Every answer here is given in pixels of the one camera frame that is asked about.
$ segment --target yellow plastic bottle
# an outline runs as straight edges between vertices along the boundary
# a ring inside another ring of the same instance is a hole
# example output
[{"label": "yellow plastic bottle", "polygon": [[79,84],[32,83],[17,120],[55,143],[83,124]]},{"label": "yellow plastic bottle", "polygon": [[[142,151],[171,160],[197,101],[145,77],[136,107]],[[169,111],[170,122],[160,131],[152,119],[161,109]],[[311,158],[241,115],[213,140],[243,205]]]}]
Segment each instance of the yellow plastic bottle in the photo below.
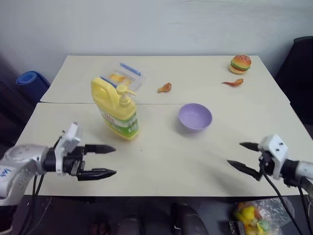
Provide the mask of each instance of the yellow plastic bottle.
[{"label": "yellow plastic bottle", "polygon": [[119,136],[132,140],[139,131],[136,105],[127,94],[134,94],[127,86],[116,89],[100,77],[91,82],[91,94],[106,123]]}]

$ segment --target purple bowl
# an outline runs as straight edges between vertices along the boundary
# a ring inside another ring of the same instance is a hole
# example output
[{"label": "purple bowl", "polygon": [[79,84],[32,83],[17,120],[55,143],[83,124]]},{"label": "purple bowl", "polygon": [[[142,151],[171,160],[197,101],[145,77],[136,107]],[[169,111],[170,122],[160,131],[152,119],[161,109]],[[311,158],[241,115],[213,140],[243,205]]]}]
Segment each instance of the purple bowl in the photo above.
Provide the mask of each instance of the purple bowl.
[{"label": "purple bowl", "polygon": [[178,118],[190,131],[201,131],[212,122],[211,112],[200,104],[186,104],[181,107]]}]

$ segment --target table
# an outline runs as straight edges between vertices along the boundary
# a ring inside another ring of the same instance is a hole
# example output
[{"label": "table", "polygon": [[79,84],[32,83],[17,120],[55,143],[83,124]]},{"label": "table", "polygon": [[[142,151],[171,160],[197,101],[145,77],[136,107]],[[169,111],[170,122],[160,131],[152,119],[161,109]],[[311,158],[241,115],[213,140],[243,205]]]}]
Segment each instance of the table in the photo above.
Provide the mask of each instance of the table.
[{"label": "table", "polygon": [[[289,103],[258,56],[245,75],[233,74],[228,66],[233,56],[68,56],[41,102],[93,103],[90,82],[123,62],[146,77],[137,92],[137,104],[208,103],[228,100],[243,107],[247,102],[264,105]],[[232,88],[224,81],[244,78]],[[165,83],[173,84],[168,94],[158,94]]]},{"label": "table", "polygon": [[[105,167],[117,174],[99,181],[77,182],[75,177],[48,173],[40,194],[58,196],[273,196],[263,179],[238,172],[227,163],[236,160],[258,167],[259,154],[241,147],[277,133],[290,156],[312,160],[313,141],[289,104],[264,105],[248,100],[204,103],[213,114],[209,128],[188,133],[177,120],[180,104],[139,104],[140,133],[124,141],[104,123],[95,104],[39,103],[17,144],[52,146],[63,129],[77,121],[84,129],[82,144],[106,143],[117,151],[86,157],[86,168]],[[276,181],[283,195],[298,194]],[[31,193],[31,185],[26,194]]]}]

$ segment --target blue yoga mat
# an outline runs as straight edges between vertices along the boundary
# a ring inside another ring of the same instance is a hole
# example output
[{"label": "blue yoga mat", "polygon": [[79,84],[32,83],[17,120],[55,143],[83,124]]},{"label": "blue yoga mat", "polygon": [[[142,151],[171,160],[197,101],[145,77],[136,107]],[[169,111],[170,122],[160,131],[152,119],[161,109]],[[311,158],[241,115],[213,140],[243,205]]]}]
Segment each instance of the blue yoga mat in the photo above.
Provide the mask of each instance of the blue yoga mat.
[{"label": "blue yoga mat", "polygon": [[35,104],[40,102],[41,97],[43,97],[50,86],[48,81],[36,71],[22,74],[16,79],[16,84],[21,92]]}]

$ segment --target toy hamburger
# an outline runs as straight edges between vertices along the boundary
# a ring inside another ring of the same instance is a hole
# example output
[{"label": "toy hamburger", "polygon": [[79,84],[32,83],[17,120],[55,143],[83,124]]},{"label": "toy hamburger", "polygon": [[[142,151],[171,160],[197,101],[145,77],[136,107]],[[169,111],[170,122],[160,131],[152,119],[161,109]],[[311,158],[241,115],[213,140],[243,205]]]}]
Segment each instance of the toy hamburger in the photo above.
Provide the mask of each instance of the toy hamburger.
[{"label": "toy hamburger", "polygon": [[244,74],[251,66],[251,59],[247,55],[236,55],[230,62],[229,70],[236,74]]}]

